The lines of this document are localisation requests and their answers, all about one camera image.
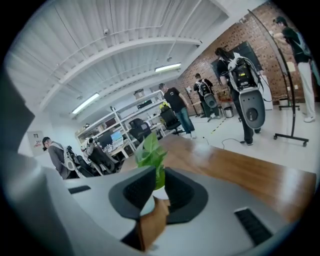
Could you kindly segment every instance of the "man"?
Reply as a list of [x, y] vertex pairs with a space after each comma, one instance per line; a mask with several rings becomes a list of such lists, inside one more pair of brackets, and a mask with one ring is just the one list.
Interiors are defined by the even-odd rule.
[[186, 138], [195, 139], [195, 127], [190, 120], [188, 110], [186, 107], [190, 107], [186, 98], [175, 88], [168, 88], [164, 83], [159, 85], [159, 89], [164, 93], [165, 100], [170, 104], [172, 110], [174, 111], [176, 117], [181, 123], [185, 133]]
[[[196, 73], [194, 77], [196, 79], [196, 83], [193, 86], [193, 90], [198, 93], [200, 102], [201, 102], [201, 104], [203, 106], [204, 114], [207, 117], [207, 122], [210, 122], [210, 120], [212, 119], [212, 117], [211, 117], [211, 109], [208, 106], [208, 104], [206, 103], [204, 96], [201, 95], [199, 85], [201, 83], [206, 84], [208, 86], [208, 88], [210, 89], [210, 92], [212, 94], [214, 94], [213, 91], [212, 91], [213, 85], [208, 79], [205, 79], [205, 78], [201, 79], [201, 75], [199, 73]], [[214, 118], [215, 119], [220, 119], [218, 106], [213, 108], [213, 113], [214, 113]]]
[[233, 53], [230, 53], [226, 51], [225, 49], [219, 47], [215, 50], [215, 54], [219, 57], [219, 60], [217, 62], [217, 73], [220, 78], [221, 83], [225, 86], [228, 85], [230, 89], [230, 94], [234, 103], [234, 106], [236, 108], [236, 111], [239, 114], [239, 117], [242, 122], [243, 126], [243, 132], [244, 132], [244, 141], [248, 146], [253, 145], [254, 140], [254, 131], [256, 134], [261, 133], [261, 128], [255, 129], [254, 131], [247, 125], [244, 114], [241, 109], [240, 101], [239, 101], [239, 95], [240, 93], [236, 91], [233, 86], [231, 85], [229, 81], [229, 72], [228, 72], [228, 64], [231, 60], [235, 58]]
[[60, 143], [52, 141], [49, 137], [44, 137], [42, 140], [43, 150], [44, 151], [48, 150], [51, 161], [55, 166], [56, 170], [58, 171], [58, 173], [60, 174], [60, 176], [64, 180], [78, 178], [78, 175], [75, 171], [70, 171], [67, 167], [64, 166], [64, 163], [65, 163], [64, 151], [56, 146], [51, 145], [52, 143], [57, 144], [63, 149]]
[[276, 33], [273, 37], [282, 44], [289, 44], [292, 48], [293, 56], [298, 65], [302, 80], [306, 105], [306, 118], [304, 121], [306, 123], [311, 123], [316, 120], [315, 95], [312, 88], [311, 69], [309, 64], [311, 57], [304, 53], [303, 49], [300, 47], [302, 42], [300, 42], [297, 32], [288, 27], [285, 18], [278, 16], [273, 21], [282, 29], [281, 33]]

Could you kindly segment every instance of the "stand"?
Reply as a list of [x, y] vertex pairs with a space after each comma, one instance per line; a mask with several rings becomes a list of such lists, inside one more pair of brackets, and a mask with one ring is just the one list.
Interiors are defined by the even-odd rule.
[[[292, 79], [291, 79], [291, 75], [290, 75], [290, 72], [289, 72], [289, 68], [288, 68], [288, 65], [287, 65], [287, 62], [285, 60], [285, 57], [282, 53], [282, 51], [279, 49], [278, 45], [276, 44], [274, 38], [269, 34], [267, 28], [263, 25], [263, 23], [250, 11], [248, 10], [249, 13], [254, 17], [254, 19], [256, 20], [258, 26], [259, 24], [265, 29], [265, 31], [267, 32], [267, 34], [270, 36], [270, 38], [272, 39], [272, 41], [274, 42], [280, 56], [281, 56], [281, 60], [284, 64], [284, 67], [285, 67], [285, 71], [286, 71], [286, 74], [288, 76], [288, 79], [289, 79], [289, 83], [290, 83], [290, 89], [291, 89], [291, 100], [292, 100], [292, 128], [291, 128], [291, 135], [286, 135], [286, 134], [281, 134], [281, 133], [275, 133], [274, 136], [273, 136], [273, 139], [276, 140], [278, 137], [282, 137], [282, 138], [287, 138], [287, 139], [292, 139], [292, 140], [297, 140], [297, 141], [302, 141], [303, 142], [303, 146], [306, 147], [307, 146], [307, 142], [309, 142], [309, 139], [307, 138], [301, 138], [301, 137], [295, 137], [294, 136], [294, 132], [295, 132], [295, 124], [296, 124], [296, 108], [298, 108], [298, 110], [300, 109], [300, 106], [296, 106], [296, 99], [295, 99], [295, 91], [294, 91], [294, 86], [293, 86], [293, 83], [292, 83]], [[278, 58], [276, 58], [276, 60], [278, 61], [279, 63], [279, 66], [281, 67], [281, 64], [280, 64], [280, 61]], [[287, 83], [286, 83], [286, 79], [285, 79], [285, 75], [284, 75], [284, 70], [282, 70], [282, 76], [283, 76], [283, 80], [284, 80], [284, 83], [285, 83], [285, 86], [286, 86], [286, 91], [287, 91], [287, 94], [288, 94], [288, 89], [287, 89]], [[281, 110], [282, 108], [290, 108], [290, 106], [279, 106], [279, 110]]]
[[195, 116], [195, 117], [197, 118], [197, 117], [199, 117], [199, 114], [198, 114], [198, 112], [197, 112], [197, 110], [196, 110], [195, 106], [193, 105], [192, 99], [191, 99], [191, 97], [190, 97], [190, 95], [189, 95], [189, 93], [188, 93], [187, 88], [184, 88], [184, 89], [185, 89], [185, 91], [186, 91], [186, 94], [187, 94], [187, 95], [188, 95], [188, 97], [189, 97], [189, 100], [191, 101], [192, 107], [193, 107], [194, 112], [195, 112], [195, 114], [196, 114], [196, 116]]

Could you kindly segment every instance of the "fluorescent light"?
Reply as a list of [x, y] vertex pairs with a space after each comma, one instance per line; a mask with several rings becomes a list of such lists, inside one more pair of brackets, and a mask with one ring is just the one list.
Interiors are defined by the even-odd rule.
[[91, 96], [90, 98], [88, 98], [84, 103], [82, 103], [74, 111], [72, 111], [72, 114], [78, 113], [80, 110], [82, 110], [86, 105], [88, 105], [90, 102], [92, 102], [97, 97], [99, 97], [99, 93], [96, 93], [93, 96]]
[[169, 66], [162, 66], [162, 67], [156, 67], [155, 68], [155, 72], [160, 72], [160, 71], [164, 71], [164, 70], [173, 70], [174, 68], [177, 68], [181, 65], [181, 63], [177, 63], [177, 64], [172, 64]]

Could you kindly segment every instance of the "white floor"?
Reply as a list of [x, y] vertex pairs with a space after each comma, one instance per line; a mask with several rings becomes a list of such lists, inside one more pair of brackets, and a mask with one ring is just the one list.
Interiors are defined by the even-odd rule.
[[[246, 144], [240, 144], [235, 140], [229, 139], [223, 142], [225, 145], [224, 149], [286, 167], [316, 173], [317, 183], [319, 183], [320, 104], [317, 103], [316, 105], [316, 120], [311, 123], [304, 122], [302, 112], [305, 109], [305, 105], [299, 105], [301, 109], [300, 111], [296, 111], [294, 136], [309, 139], [306, 147], [303, 147], [303, 142], [299, 140], [281, 137], [274, 140], [275, 133], [290, 135], [292, 129], [292, 110], [286, 109], [280, 111], [277, 106], [274, 106], [274, 110], [266, 111], [266, 120], [262, 127], [262, 132], [254, 134], [253, 145], [247, 146]], [[200, 143], [209, 143], [214, 147], [222, 149], [222, 141], [224, 139], [234, 138], [238, 141], [244, 140], [243, 127], [238, 120], [238, 115], [225, 119], [223, 123], [224, 118], [219, 120], [213, 119], [207, 122], [207, 118], [192, 116], [191, 120], [197, 135], [197, 138], [194, 140]]]

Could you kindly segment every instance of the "white ceiling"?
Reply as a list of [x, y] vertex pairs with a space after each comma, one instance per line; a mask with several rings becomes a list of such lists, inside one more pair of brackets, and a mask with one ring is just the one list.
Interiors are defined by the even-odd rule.
[[74, 118], [72, 110], [98, 92], [77, 114], [83, 120], [137, 88], [177, 78], [178, 71], [154, 69], [181, 62], [183, 71], [247, 8], [262, 2], [49, 1], [16, 38], [5, 66], [26, 103], [40, 110]]

